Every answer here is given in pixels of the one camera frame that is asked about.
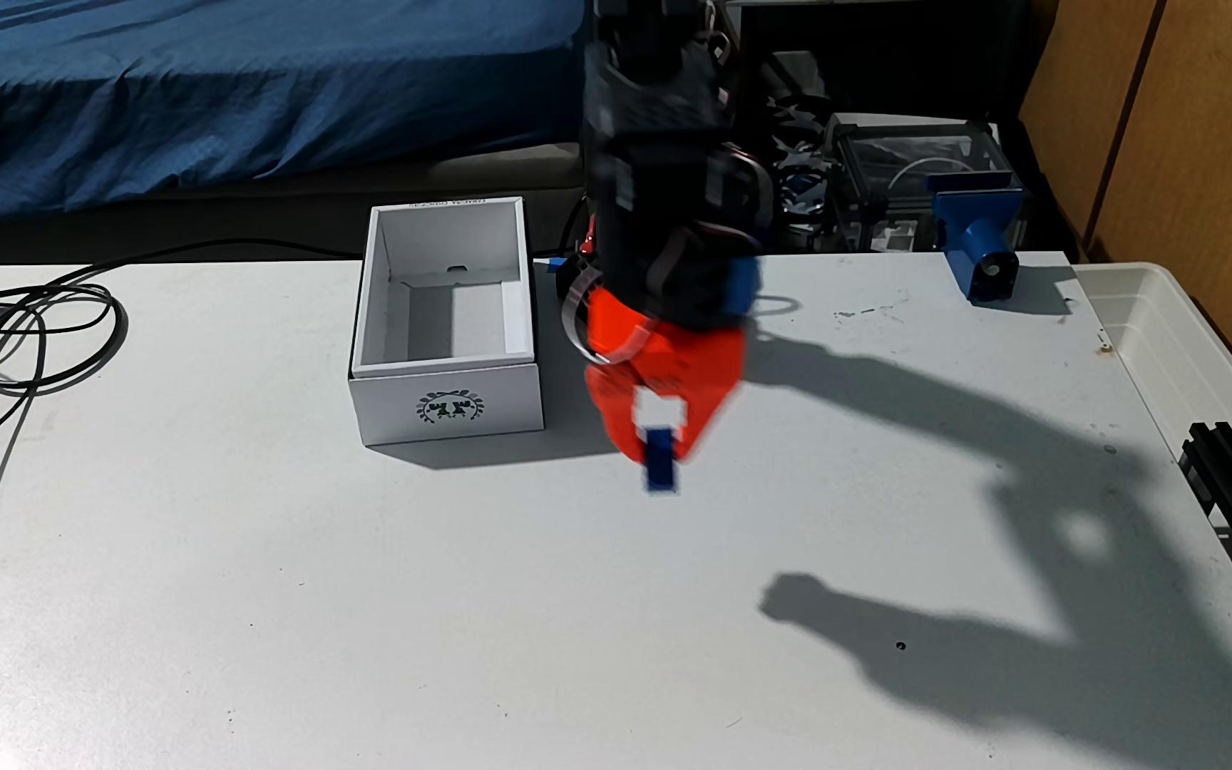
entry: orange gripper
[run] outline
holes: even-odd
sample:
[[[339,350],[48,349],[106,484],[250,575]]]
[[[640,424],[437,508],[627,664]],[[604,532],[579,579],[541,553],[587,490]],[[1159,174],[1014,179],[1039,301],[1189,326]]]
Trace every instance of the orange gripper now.
[[[596,288],[588,302],[588,344],[606,355],[621,347],[648,319],[607,292]],[[726,395],[744,372],[744,330],[694,331],[658,324],[639,352],[622,363],[588,367],[588,391],[602,411],[606,434],[625,456],[644,462],[644,442],[636,425],[636,388],[663,397],[680,397],[686,424],[678,430],[674,456],[685,458]]]

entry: white table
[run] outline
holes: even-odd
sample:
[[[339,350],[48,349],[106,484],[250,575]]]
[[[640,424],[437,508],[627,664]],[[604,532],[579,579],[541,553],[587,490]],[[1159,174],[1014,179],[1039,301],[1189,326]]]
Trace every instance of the white table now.
[[[1232,769],[1231,564],[1023,261],[998,309],[939,255],[768,259],[674,498],[547,277],[549,430],[372,451],[357,265],[108,274],[128,340],[1,477],[0,768]]]

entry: white box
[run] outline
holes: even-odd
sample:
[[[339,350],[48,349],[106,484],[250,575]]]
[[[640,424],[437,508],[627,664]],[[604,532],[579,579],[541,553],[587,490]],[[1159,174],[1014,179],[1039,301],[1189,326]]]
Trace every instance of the white box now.
[[[1172,272],[1146,261],[1072,269],[1173,460],[1190,424],[1232,428],[1232,354]]]
[[[541,430],[520,197],[373,208],[351,352],[365,446]]]

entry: blue bedsheet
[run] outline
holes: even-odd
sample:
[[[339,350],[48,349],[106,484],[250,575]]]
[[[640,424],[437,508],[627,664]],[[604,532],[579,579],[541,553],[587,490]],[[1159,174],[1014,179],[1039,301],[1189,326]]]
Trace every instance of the blue bedsheet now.
[[[0,0],[0,218],[563,142],[588,0]]]

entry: blue plastic mount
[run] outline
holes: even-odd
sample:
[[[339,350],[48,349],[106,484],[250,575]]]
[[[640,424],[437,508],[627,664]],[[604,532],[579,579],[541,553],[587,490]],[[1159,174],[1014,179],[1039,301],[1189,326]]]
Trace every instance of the blue plastic mount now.
[[[975,302],[1004,301],[1016,288],[1020,262],[1007,243],[1024,191],[1009,171],[933,174],[925,187],[935,193],[936,245],[963,296]]]

